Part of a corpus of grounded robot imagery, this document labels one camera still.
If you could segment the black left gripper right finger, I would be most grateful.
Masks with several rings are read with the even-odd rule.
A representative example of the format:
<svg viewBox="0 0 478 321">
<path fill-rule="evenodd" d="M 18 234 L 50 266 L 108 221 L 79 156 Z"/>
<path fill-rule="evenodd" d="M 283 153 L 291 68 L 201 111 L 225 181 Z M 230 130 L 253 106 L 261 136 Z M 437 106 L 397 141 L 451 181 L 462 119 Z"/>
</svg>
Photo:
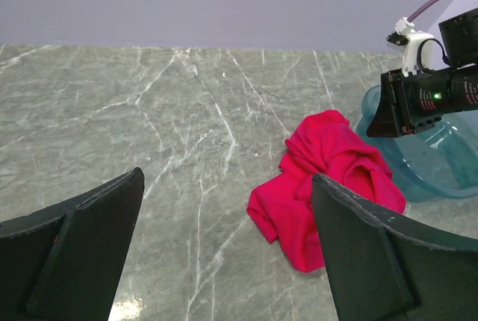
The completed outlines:
<svg viewBox="0 0 478 321">
<path fill-rule="evenodd" d="M 312 204 L 340 320 L 476 320 L 477 240 L 316 174 Z"/>
</svg>

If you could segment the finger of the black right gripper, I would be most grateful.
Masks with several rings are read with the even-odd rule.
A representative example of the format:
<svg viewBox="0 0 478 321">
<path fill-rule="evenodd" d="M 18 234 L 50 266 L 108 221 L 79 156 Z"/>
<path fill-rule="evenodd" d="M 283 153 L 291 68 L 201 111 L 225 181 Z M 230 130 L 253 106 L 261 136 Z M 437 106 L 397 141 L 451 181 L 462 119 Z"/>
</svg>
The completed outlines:
<svg viewBox="0 0 478 321">
<path fill-rule="evenodd" d="M 399 137 L 393 103 L 381 94 L 377 109 L 367 127 L 368 137 Z"/>
</svg>

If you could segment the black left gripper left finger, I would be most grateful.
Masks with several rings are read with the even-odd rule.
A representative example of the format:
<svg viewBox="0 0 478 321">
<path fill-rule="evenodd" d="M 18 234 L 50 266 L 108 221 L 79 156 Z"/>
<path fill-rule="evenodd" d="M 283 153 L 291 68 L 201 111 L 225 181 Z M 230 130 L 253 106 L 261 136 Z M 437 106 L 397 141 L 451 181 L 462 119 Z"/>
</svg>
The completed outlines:
<svg viewBox="0 0 478 321">
<path fill-rule="evenodd" d="M 107 320 L 137 223 L 136 167 L 1 223 L 2 320 Z"/>
</svg>

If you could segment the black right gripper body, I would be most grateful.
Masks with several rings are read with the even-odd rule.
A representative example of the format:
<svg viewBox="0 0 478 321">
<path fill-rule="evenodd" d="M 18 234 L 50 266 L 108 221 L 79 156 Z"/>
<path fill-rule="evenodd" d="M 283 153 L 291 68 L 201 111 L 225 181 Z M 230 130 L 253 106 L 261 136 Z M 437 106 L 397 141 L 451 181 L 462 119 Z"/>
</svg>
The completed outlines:
<svg viewBox="0 0 478 321">
<path fill-rule="evenodd" d="M 477 69 L 442 69 L 404 78 L 399 69 L 380 76 L 381 94 L 394 105 L 399 137 L 435 126 L 443 115 L 477 109 Z"/>
</svg>

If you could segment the red t shirt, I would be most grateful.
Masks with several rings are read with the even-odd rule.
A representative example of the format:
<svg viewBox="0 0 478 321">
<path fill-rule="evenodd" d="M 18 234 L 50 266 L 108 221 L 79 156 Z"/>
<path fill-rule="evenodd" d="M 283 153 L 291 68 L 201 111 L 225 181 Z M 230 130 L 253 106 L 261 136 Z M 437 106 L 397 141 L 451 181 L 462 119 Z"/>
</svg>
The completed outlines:
<svg viewBox="0 0 478 321">
<path fill-rule="evenodd" d="M 268 243 L 279 242 L 294 269 L 309 273 L 325 265 L 311 203 L 315 174 L 397 213 L 405 211 L 406 198 L 381 152 L 339 111 L 307 116 L 285 145 L 279 175 L 251 192 L 246 212 Z"/>
</svg>

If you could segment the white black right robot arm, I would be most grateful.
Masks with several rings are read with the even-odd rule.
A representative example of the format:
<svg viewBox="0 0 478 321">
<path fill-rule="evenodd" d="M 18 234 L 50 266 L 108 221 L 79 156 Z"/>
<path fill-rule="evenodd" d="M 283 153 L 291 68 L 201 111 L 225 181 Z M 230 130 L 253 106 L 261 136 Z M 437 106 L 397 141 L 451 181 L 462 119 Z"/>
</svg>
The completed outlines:
<svg viewBox="0 0 478 321">
<path fill-rule="evenodd" d="M 477 109 L 477 10 L 438 25 L 446 68 L 423 62 L 431 34 L 399 22 L 397 34 L 408 40 L 403 66 L 381 74 L 380 100 L 367 127 L 368 137 L 398 138 L 435 126 L 442 116 Z"/>
</svg>

